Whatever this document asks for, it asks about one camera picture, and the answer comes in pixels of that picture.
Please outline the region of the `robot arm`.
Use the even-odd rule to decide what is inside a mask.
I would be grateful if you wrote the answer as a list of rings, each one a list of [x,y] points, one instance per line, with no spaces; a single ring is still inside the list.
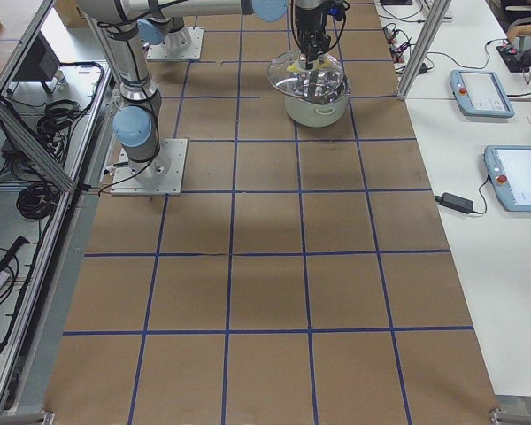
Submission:
[[[158,115],[161,95],[151,79],[142,50],[141,20],[157,35],[183,30],[189,16],[255,15],[265,22],[279,20],[293,12],[296,41],[305,64],[329,50],[327,16],[333,1],[80,1],[78,6],[99,28],[106,42],[104,51],[112,54],[111,69],[120,77],[124,107],[112,122],[114,134],[127,154],[134,177],[163,176],[170,159],[161,151]]]
[[[139,19],[138,28],[144,42],[149,45],[162,45],[165,50],[172,53],[183,51],[192,43],[182,17]]]

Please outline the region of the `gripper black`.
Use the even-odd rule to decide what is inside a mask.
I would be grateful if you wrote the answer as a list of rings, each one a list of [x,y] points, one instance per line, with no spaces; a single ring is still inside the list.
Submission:
[[[296,44],[304,55],[306,69],[313,69],[315,56],[328,52],[330,37],[326,34],[325,1],[294,1],[292,6]]]

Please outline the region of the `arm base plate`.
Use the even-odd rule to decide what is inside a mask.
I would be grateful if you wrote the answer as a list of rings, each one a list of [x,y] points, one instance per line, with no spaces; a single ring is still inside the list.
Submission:
[[[180,195],[188,144],[188,139],[163,139],[160,142],[159,154],[145,170],[144,165],[129,162],[125,150],[121,148],[119,162],[127,162],[127,165],[116,169],[114,184],[109,188],[110,194]]]
[[[204,28],[184,27],[169,33],[162,43],[151,45],[147,52],[150,62],[187,62],[200,59],[203,48]]]

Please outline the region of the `person hand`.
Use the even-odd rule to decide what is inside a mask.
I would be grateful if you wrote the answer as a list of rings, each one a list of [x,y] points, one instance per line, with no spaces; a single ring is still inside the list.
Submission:
[[[510,43],[512,43],[515,38],[524,36],[531,36],[531,24],[516,25],[509,28],[506,32],[506,37]]]

